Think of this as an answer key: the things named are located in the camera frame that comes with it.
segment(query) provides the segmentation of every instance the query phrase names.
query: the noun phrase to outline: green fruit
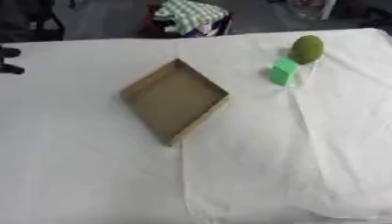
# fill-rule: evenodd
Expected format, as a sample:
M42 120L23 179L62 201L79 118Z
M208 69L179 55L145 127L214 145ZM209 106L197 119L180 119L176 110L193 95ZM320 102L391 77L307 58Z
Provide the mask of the green fruit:
M298 64L308 64L316 61L324 52L324 43L316 36L303 36L291 48L289 58Z

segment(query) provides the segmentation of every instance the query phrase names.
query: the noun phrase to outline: floor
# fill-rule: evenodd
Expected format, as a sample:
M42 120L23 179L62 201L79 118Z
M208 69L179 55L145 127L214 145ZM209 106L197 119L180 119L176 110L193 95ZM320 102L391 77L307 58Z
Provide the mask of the floor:
M350 20L307 21L298 18L285 4L267 0L199 0L234 13L233 34L290 32L356 28ZM134 38L146 12L148 0L57 0L56 13L67 27L66 39Z

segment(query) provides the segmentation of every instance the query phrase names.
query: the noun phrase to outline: checkered cloth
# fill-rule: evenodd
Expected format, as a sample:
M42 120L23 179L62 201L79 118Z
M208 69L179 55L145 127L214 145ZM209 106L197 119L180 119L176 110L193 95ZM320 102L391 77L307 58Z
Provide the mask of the checkered cloth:
M217 22L228 15L218 6L186 0L168 0L155 13L156 20L173 20L177 31L184 35L201 26Z

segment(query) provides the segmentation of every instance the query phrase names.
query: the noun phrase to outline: green block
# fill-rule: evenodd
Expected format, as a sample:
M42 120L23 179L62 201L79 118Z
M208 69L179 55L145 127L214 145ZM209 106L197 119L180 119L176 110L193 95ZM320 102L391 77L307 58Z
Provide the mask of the green block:
M294 81L297 69L298 64L295 61L282 58L272 67L269 79L281 86L289 85Z

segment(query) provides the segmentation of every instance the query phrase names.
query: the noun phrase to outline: cardboard tray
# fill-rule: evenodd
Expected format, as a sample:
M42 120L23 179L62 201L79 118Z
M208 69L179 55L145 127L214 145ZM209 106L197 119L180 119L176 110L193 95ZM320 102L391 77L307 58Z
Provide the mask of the cardboard tray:
M175 59L126 87L122 98L164 144L173 145L207 119L228 98L228 92Z

